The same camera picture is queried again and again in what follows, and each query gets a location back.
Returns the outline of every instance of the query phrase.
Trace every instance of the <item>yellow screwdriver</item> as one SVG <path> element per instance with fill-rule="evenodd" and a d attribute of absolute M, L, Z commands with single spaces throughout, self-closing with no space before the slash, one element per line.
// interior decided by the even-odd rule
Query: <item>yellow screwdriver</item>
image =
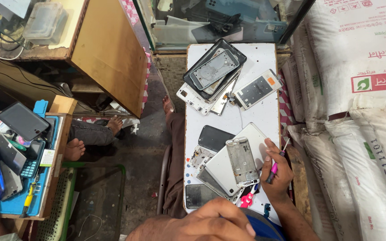
<path fill-rule="evenodd" d="M 28 217 L 28 215 L 26 213 L 28 212 L 29 206 L 31 205 L 32 198 L 34 196 L 34 191 L 35 191 L 36 183 L 39 180 L 40 180 L 40 171 L 37 171 L 36 175 L 35 175 L 35 180 L 34 180 L 33 183 L 31 183 L 31 185 L 29 187 L 29 193 L 26 196 L 25 204 L 23 206 L 23 210 L 22 210 L 22 214 L 20 215 L 20 218 Z"/>

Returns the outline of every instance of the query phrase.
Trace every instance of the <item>brown trousers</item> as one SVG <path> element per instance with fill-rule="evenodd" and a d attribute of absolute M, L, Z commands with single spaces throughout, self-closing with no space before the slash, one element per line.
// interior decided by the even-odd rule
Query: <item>brown trousers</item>
<path fill-rule="evenodd" d="M 166 127 L 172 135 L 172 152 L 169 158 L 164 210 L 173 218 L 183 218 L 187 215 L 183 208 L 185 123 L 184 114 L 172 112 L 166 115 Z"/>

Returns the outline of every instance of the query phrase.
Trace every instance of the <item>chair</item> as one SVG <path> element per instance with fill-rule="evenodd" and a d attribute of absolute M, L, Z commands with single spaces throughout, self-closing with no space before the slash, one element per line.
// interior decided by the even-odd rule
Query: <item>chair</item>
<path fill-rule="evenodd" d="M 159 192 L 157 194 L 157 209 L 156 215 L 164 214 L 165 192 L 167 186 L 167 175 L 169 170 L 169 158 L 171 157 L 172 145 L 168 145 L 165 149 L 164 159 L 162 161 L 162 171 L 160 172 Z"/>

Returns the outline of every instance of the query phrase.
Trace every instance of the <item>plastic container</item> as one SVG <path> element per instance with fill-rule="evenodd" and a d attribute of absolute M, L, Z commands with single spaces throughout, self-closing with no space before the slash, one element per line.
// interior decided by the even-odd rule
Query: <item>plastic container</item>
<path fill-rule="evenodd" d="M 61 40 L 68 13 L 58 2 L 36 3 L 23 37 L 35 45 L 56 45 Z"/>

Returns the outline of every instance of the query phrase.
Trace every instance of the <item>screwdriver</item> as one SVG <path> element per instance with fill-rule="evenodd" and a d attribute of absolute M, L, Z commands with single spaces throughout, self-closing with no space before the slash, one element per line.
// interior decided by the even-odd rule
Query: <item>screwdriver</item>
<path fill-rule="evenodd" d="M 40 171 L 36 172 L 35 180 L 33 183 L 31 183 L 31 185 L 29 187 L 29 193 L 26 196 L 25 204 L 23 206 L 23 210 L 22 210 L 22 214 L 20 215 L 20 218 L 28 217 L 28 215 L 26 213 L 28 212 L 29 206 L 31 205 L 32 198 L 34 196 L 35 187 L 36 187 L 36 184 L 39 180 L 40 180 Z"/>
<path fill-rule="evenodd" d="M 287 144 L 288 144 L 289 140 L 290 140 L 290 138 L 288 138 L 287 142 L 285 143 L 284 149 L 279 153 L 282 157 L 285 156 L 285 148 L 287 147 Z M 275 162 L 275 164 L 273 164 L 273 166 L 272 166 L 272 169 L 271 169 L 271 172 L 269 173 L 268 178 L 266 179 L 267 183 L 271 184 L 273 178 L 275 177 L 276 171 L 278 171 L 278 165 Z"/>

